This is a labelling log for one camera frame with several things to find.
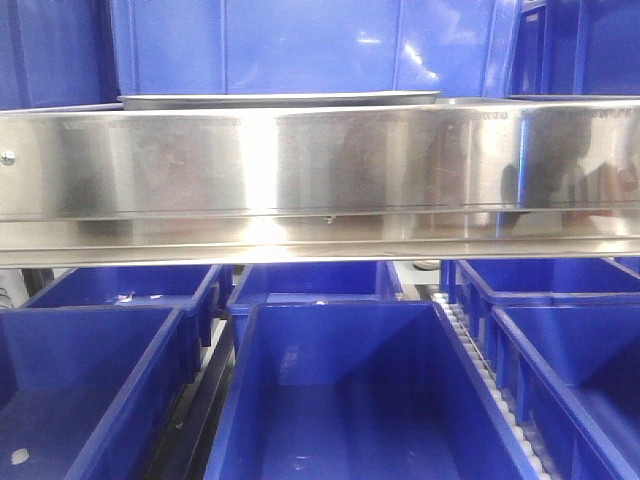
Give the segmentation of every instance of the metal bolt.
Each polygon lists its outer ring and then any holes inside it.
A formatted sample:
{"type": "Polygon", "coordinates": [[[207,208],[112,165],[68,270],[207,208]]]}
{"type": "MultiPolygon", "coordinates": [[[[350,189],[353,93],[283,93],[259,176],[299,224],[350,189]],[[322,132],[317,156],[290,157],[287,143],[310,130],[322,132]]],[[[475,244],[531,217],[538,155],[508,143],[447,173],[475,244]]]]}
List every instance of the metal bolt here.
{"type": "Polygon", "coordinates": [[[0,162],[5,166],[10,167],[16,163],[16,154],[11,150],[6,150],[0,154],[0,162]]]}

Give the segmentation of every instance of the plastic crate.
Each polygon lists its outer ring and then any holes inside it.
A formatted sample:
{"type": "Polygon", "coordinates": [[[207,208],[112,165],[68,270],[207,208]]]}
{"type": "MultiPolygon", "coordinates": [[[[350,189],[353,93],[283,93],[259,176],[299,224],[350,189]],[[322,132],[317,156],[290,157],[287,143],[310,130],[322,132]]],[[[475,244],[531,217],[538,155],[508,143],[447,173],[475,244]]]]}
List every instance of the plastic crate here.
{"type": "Polygon", "coordinates": [[[0,478],[140,478],[188,381],[191,325],[167,308],[0,312],[0,478]]]}
{"type": "Polygon", "coordinates": [[[0,2],[0,110],[116,96],[107,2],[0,2]]]}
{"type": "Polygon", "coordinates": [[[537,478],[439,314],[256,308],[205,479],[537,478]]]}
{"type": "Polygon", "coordinates": [[[640,276],[608,259],[461,260],[457,269],[457,301],[469,316],[470,333],[484,344],[491,361],[495,345],[484,330],[493,305],[640,301],[640,276]]]}
{"type": "Polygon", "coordinates": [[[209,346],[211,321],[225,307],[233,288],[232,275],[230,265],[78,268],[62,275],[23,308],[180,307],[197,323],[202,345],[209,346]]]}
{"type": "Polygon", "coordinates": [[[640,306],[496,308],[496,381],[558,478],[640,475],[640,306]]]}
{"type": "Polygon", "coordinates": [[[504,96],[520,1],[112,0],[122,94],[504,96]]]}
{"type": "Polygon", "coordinates": [[[233,315],[236,351],[251,309],[263,303],[395,300],[402,292],[393,262],[310,262],[245,268],[227,308],[233,315]]]}
{"type": "Polygon", "coordinates": [[[638,15],[636,0],[525,1],[512,92],[640,93],[638,15]]]}

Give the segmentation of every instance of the stainless steel plate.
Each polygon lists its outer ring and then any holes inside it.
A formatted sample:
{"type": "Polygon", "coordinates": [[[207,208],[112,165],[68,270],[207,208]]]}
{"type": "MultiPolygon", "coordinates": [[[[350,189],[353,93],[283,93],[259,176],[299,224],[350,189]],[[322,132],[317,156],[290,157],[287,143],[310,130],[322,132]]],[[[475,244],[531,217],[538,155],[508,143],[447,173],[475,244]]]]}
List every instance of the stainless steel plate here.
{"type": "Polygon", "coordinates": [[[0,113],[0,265],[640,254],[640,100],[0,113]]]}
{"type": "Polygon", "coordinates": [[[124,95],[125,110],[191,110],[203,108],[309,108],[429,105],[440,92],[389,90],[354,93],[271,95],[124,95]]]}

